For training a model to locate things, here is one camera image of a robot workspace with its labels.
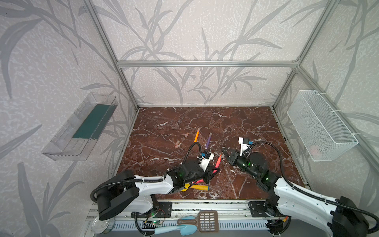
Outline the pink marker pen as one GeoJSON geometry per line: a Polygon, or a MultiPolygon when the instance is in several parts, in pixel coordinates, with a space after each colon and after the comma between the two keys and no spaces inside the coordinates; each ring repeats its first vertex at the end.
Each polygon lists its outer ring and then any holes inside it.
{"type": "Polygon", "coordinates": [[[218,157],[218,159],[217,159],[217,161],[216,161],[216,164],[215,164],[215,168],[219,168],[220,163],[221,163],[222,156],[223,156],[223,155],[220,155],[220,156],[218,157]]]}

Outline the purple marker pen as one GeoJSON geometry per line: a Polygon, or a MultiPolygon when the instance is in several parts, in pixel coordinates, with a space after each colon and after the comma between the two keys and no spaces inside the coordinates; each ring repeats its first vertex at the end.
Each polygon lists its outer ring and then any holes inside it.
{"type": "Polygon", "coordinates": [[[212,132],[209,133],[209,136],[208,136],[208,139],[207,139],[207,142],[206,142],[206,145],[205,145],[205,149],[207,150],[209,148],[209,145],[210,145],[210,141],[211,141],[211,138],[212,138],[212,132]]]}

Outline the orange marker pen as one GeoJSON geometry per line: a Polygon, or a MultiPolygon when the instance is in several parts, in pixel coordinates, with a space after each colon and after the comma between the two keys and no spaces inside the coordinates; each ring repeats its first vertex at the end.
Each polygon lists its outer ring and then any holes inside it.
{"type": "Polygon", "coordinates": [[[198,137],[199,137],[199,132],[200,132],[200,128],[198,128],[197,131],[196,131],[194,142],[197,142],[198,137]]]}

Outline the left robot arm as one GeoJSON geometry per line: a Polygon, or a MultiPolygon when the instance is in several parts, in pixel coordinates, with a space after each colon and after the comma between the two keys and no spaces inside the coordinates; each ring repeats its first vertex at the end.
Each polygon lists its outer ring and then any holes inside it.
{"type": "Polygon", "coordinates": [[[156,194],[177,193],[185,189],[186,184],[194,186],[199,180],[209,184],[219,172],[218,167],[202,168],[198,162],[187,162],[162,176],[145,177],[126,170],[96,187],[90,199],[97,204],[101,221],[116,217],[124,210],[146,214],[158,208],[156,194]]]}

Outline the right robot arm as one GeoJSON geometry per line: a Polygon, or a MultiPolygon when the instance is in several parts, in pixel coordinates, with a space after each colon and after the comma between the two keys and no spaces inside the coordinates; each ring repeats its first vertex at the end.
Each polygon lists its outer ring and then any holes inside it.
{"type": "Polygon", "coordinates": [[[270,215],[294,217],[332,237],[366,237],[378,232],[379,225],[370,228],[365,218],[369,216],[378,221],[378,216],[357,208],[349,198],[327,197],[288,181],[269,171],[261,153],[254,152],[243,157],[239,151],[228,148],[223,148],[222,152],[230,165],[251,175],[257,186],[269,194],[265,209],[270,215]]]}

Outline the red marker pen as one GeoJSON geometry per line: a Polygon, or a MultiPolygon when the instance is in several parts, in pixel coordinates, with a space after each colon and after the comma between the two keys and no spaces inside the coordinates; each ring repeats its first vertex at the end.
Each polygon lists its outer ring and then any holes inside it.
{"type": "Polygon", "coordinates": [[[203,182],[204,182],[204,180],[201,179],[201,180],[198,180],[195,184],[200,184],[200,183],[203,183],[203,182]]]}

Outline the yellow toy shovel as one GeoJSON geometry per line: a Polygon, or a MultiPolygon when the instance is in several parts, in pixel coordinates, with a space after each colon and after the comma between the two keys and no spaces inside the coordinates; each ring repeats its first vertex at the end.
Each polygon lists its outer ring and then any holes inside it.
{"type": "Polygon", "coordinates": [[[208,191],[209,187],[206,185],[193,185],[193,184],[186,184],[184,188],[181,190],[182,192],[186,192],[188,189],[195,189],[195,190],[201,190],[201,191],[208,191]]]}

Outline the light blue spatula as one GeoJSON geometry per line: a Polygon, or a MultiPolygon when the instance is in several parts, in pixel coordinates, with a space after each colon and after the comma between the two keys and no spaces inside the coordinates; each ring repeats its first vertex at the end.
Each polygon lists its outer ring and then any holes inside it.
{"type": "Polygon", "coordinates": [[[164,226],[155,228],[155,235],[161,235],[173,231],[180,231],[182,236],[194,234],[198,229],[197,219],[194,216],[182,217],[177,221],[175,226],[164,226]]]}

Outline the small circuit board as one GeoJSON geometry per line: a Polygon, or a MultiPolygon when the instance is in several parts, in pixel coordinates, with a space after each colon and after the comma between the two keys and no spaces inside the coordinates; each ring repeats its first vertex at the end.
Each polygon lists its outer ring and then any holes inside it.
{"type": "Polygon", "coordinates": [[[158,227],[163,227],[165,219],[146,219],[143,222],[143,227],[145,229],[155,229],[158,227]]]}

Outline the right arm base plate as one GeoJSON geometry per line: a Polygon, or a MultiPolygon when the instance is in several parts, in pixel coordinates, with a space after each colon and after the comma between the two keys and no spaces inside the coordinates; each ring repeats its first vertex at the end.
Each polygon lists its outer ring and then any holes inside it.
{"type": "Polygon", "coordinates": [[[275,211],[268,210],[265,206],[265,200],[250,201],[248,203],[248,208],[252,217],[278,217],[278,214],[275,211]]]}

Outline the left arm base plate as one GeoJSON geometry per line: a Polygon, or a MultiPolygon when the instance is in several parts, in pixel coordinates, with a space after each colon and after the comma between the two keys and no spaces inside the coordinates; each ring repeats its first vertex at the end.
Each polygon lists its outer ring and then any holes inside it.
{"type": "Polygon", "coordinates": [[[137,218],[170,218],[172,213],[173,203],[170,201],[159,201],[159,207],[154,207],[146,214],[137,212],[137,218]]]}

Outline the aluminium front rail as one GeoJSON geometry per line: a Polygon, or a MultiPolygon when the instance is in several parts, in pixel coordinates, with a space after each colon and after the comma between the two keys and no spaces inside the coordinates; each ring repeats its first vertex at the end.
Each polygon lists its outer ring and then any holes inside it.
{"type": "MultiPolygon", "coordinates": [[[[177,221],[185,216],[197,217],[202,210],[216,210],[218,212],[219,231],[247,230],[260,231],[268,230],[266,223],[268,221],[284,220],[286,215],[278,214],[278,217],[252,217],[248,208],[250,201],[263,199],[173,199],[163,200],[170,201],[172,205],[172,213],[170,218],[149,218],[149,219],[165,219],[164,226],[177,225],[177,221]]],[[[86,218],[87,230],[84,236],[89,237],[91,224],[98,217],[98,209],[95,203],[92,204],[89,214],[86,218]]],[[[114,228],[111,231],[137,231],[137,227],[131,211],[123,211],[116,217],[114,228]]]]}

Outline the clear plastic wall tray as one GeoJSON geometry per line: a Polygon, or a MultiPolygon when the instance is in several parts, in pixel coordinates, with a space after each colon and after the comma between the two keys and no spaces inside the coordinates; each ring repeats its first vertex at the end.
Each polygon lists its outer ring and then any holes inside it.
{"type": "Polygon", "coordinates": [[[42,150],[54,161],[85,161],[118,106],[113,95],[89,93],[42,150]]]}

